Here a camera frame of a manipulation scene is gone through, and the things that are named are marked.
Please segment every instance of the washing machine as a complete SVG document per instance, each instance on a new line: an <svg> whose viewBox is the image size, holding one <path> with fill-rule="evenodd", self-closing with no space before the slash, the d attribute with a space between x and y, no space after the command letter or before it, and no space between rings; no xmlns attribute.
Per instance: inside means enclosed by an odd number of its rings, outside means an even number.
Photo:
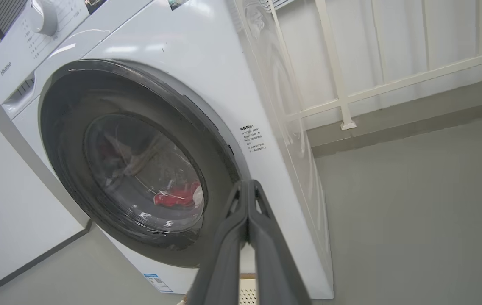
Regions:
<svg viewBox="0 0 482 305"><path fill-rule="evenodd" d="M190 289L231 187L253 178L310 296L332 299L326 205L282 50L265 1L29 0L0 44L0 103L159 291Z"/></svg>

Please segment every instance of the washing machine door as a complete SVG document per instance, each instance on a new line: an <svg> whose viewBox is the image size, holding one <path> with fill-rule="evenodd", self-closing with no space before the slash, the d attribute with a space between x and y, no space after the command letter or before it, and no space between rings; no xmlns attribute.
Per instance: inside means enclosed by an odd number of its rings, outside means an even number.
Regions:
<svg viewBox="0 0 482 305"><path fill-rule="evenodd" d="M215 125L186 96L121 62L67 64L45 90L43 144L75 201L130 249L197 267L239 180Z"/></svg>

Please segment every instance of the door glass window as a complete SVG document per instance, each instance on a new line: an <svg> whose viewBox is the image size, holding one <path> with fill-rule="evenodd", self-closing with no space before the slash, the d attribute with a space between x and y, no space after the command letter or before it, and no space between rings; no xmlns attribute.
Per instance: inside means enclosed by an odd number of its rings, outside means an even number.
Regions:
<svg viewBox="0 0 482 305"><path fill-rule="evenodd" d="M181 149L151 125L122 114L102 116L88 127L84 150L112 210L159 232L200 226L200 179Z"/></svg>

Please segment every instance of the metal railing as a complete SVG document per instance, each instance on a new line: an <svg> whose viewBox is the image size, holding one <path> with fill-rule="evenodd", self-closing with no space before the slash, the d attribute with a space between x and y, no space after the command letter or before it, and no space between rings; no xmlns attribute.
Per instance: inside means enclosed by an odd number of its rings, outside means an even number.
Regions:
<svg viewBox="0 0 482 305"><path fill-rule="evenodd" d="M414 75L409 75L407 77L396 79L390 81L387 77L387 67L386 62L384 60L384 50L386 49L386 45L384 45L384 40L382 39L382 20L381 16L375 10L375 1L371 0L371 13L373 17L373 25L375 27L375 35L376 41L378 45L378 52L379 52L379 59L380 59L380 67L382 68L382 79L384 83L382 85L378 85L372 87L370 89L366 89L361 92L356 92L353 94L348 94L345 84L343 75L341 72L340 60L337 53L336 44L334 41L334 33L332 29L332 24L330 23L330 17L328 14L328 7L326 5L326 0L315 0L316 8L318 11L318 17L320 18L320 25L322 27L323 33L323 40L326 45L326 52L329 60L329 70L331 75L333 76L333 82L330 85L334 85L336 90L337 98L334 100L326 101L317 106L310 106L308 108L304 108L301 111L301 117L312 116L314 114L318 114L320 112L324 112L327 110L331 110L333 108L340 108L342 114L343 123L341 125L341 129L347 130L350 128L356 127L356 124L352 121L351 112L349 108L350 103L358 102L363 99L367 99L370 97L375 97L379 94L394 91L396 89L401 89L403 87L408 87L410 85L415 85L416 83L421 83L423 81L435 79L438 77L442 77L444 75L449 75L454 72L463 71L469 68L473 68L482 64L482 54L481 54L481 0L476 0L476 8L475 8L475 56L471 58L466 58L464 60L456 61L451 64L447 64L445 66L433 68L431 63L431 56L429 56L429 31L427 29L427 24L430 20L427 18L426 10L427 4L426 0L421 0L421 7L422 7L422 18L423 18L423 38L425 40L425 54L426 54L426 69L427 71L417 73ZM273 13L273 17L276 21L276 27L279 32L279 38L281 44L283 46L283 52L287 56L287 62L289 65L289 73L291 73L291 77L295 79L295 73L291 68L291 58L288 55L286 42L284 41L282 31L280 29L280 24L278 22L278 18L276 16L276 11L272 5L272 0L268 0L271 12Z"/></svg>

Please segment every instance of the brand logo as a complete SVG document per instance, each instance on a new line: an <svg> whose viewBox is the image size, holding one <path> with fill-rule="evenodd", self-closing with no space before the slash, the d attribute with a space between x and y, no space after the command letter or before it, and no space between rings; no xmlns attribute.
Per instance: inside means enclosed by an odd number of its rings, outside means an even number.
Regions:
<svg viewBox="0 0 482 305"><path fill-rule="evenodd" d="M7 70L9 70L9 68L11 67L11 62L9 62L7 64L7 66L5 66L3 69L2 69L2 76L5 74L5 72L7 72Z"/></svg>

